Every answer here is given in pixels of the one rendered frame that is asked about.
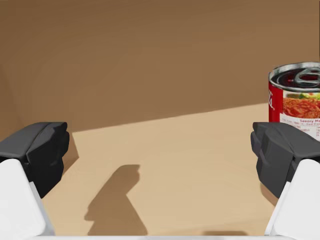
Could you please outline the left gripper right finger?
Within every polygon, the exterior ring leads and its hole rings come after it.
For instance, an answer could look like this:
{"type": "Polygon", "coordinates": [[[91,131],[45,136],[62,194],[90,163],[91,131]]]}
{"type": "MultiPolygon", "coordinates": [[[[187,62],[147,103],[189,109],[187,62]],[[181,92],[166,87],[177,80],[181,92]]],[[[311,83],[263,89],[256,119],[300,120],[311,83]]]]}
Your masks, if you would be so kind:
{"type": "Polygon", "coordinates": [[[320,141],[279,122],[254,122],[258,179],[277,203],[266,236],[320,236],[320,141]]]}

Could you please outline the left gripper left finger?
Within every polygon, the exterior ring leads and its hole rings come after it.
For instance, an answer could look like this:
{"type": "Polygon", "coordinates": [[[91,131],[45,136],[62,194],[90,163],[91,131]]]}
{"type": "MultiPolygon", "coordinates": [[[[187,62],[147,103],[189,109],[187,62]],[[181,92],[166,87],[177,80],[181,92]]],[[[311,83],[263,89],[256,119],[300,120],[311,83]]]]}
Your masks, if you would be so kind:
{"type": "Polygon", "coordinates": [[[37,122],[0,141],[0,236],[53,236],[42,203],[61,180],[66,122],[37,122]]]}

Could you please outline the red and white can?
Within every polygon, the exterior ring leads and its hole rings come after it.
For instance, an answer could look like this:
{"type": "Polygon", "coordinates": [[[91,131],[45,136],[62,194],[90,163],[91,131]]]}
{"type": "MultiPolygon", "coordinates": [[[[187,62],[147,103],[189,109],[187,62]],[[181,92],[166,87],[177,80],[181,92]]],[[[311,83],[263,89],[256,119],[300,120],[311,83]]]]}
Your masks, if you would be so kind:
{"type": "Polygon", "coordinates": [[[268,121],[320,141],[320,62],[285,64],[268,74],[268,121]]]}

